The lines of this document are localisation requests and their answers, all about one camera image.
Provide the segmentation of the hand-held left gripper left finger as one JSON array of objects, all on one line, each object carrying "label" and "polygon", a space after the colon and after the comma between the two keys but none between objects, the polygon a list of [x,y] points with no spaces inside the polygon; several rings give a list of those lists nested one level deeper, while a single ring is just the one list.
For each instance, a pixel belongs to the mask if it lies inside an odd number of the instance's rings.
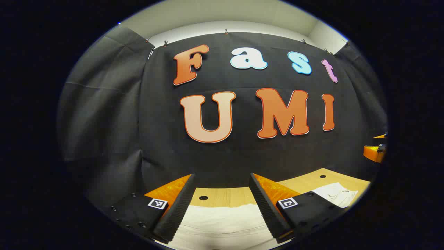
[{"label": "hand-held left gripper left finger", "polygon": [[189,174],[147,193],[131,192],[104,206],[103,212],[138,237],[169,243],[179,229],[195,189],[195,174]]}]

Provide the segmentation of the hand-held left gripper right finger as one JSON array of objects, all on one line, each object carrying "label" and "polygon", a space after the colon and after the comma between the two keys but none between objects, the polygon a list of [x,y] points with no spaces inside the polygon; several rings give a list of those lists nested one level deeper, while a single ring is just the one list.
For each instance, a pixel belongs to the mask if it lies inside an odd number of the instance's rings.
[{"label": "hand-held left gripper right finger", "polygon": [[255,173],[249,189],[277,243],[304,239],[346,211],[313,191],[301,194]]}]

